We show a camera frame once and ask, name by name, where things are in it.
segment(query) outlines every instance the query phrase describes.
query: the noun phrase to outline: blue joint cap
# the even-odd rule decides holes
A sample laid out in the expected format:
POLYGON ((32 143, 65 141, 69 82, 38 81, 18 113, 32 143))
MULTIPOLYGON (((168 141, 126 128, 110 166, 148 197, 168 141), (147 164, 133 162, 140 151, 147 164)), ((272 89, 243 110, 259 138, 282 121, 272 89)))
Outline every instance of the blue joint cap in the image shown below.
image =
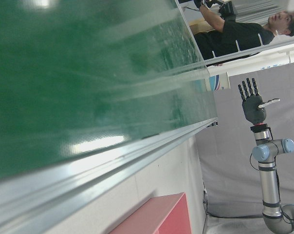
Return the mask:
POLYGON ((258 145, 257 147, 254 147, 252 150, 253 157, 259 161, 263 162, 266 159, 268 159, 269 156, 269 148, 266 145, 258 145))
POLYGON ((292 153, 294 151, 294 142, 291 139, 282 139, 282 147, 285 153, 292 153))

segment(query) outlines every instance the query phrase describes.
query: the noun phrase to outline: gray backdrop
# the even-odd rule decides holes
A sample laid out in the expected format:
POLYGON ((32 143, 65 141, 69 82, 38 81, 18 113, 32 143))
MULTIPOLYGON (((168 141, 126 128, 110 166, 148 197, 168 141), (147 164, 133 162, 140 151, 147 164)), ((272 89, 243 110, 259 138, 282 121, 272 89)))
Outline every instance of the gray backdrop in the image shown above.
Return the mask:
MULTIPOLYGON (((274 139, 294 141, 294 63, 230 77, 231 89, 215 92, 219 125, 196 138, 208 193, 208 212, 222 217, 261 215, 262 194, 258 171, 249 157, 255 144, 252 124, 243 114, 238 84, 255 78, 263 101, 280 98, 266 107, 274 139)), ((276 160, 282 204, 294 203, 294 153, 276 160)))

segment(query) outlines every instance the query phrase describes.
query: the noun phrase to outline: pink box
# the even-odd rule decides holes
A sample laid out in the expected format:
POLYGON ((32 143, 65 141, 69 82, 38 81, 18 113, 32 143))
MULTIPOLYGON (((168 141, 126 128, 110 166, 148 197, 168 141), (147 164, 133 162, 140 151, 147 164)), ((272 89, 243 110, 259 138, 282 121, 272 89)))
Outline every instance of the pink box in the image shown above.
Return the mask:
POLYGON ((110 234, 191 234, 186 194, 151 198, 110 234))

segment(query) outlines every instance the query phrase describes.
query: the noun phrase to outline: black shirt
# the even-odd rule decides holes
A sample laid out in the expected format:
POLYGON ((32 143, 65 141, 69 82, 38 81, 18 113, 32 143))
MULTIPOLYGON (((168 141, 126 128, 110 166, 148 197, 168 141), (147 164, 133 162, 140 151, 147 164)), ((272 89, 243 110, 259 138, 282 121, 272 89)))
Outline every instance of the black shirt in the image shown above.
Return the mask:
POLYGON ((194 35, 203 59, 212 59, 215 56, 228 55, 238 51, 236 40, 240 50, 247 50, 261 46, 258 34, 264 45, 269 44, 274 35, 257 23, 237 23, 225 21, 223 32, 216 30, 207 33, 197 33, 194 35))

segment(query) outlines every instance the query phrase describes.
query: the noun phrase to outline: man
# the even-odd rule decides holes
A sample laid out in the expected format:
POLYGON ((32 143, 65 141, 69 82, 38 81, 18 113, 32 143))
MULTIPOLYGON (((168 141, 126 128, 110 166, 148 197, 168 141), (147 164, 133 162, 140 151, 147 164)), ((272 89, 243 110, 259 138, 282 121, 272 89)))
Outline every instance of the man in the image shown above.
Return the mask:
POLYGON ((212 59, 214 55, 231 54, 238 49, 247 50, 269 44, 276 35, 294 35, 294 12, 276 13, 268 18, 267 24, 261 26, 257 23, 225 21, 209 10, 204 0, 194 0, 194 3, 205 21, 214 28, 210 32, 194 35, 204 60, 212 59))

